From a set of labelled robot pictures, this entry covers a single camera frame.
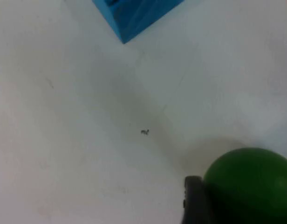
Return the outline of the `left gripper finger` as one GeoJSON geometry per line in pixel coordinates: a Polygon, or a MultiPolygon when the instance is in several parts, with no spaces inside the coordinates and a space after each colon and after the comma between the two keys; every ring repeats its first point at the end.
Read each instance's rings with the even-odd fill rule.
{"type": "Polygon", "coordinates": [[[187,176],[184,180],[183,224],[209,224],[210,215],[205,187],[200,176],[187,176]]]}

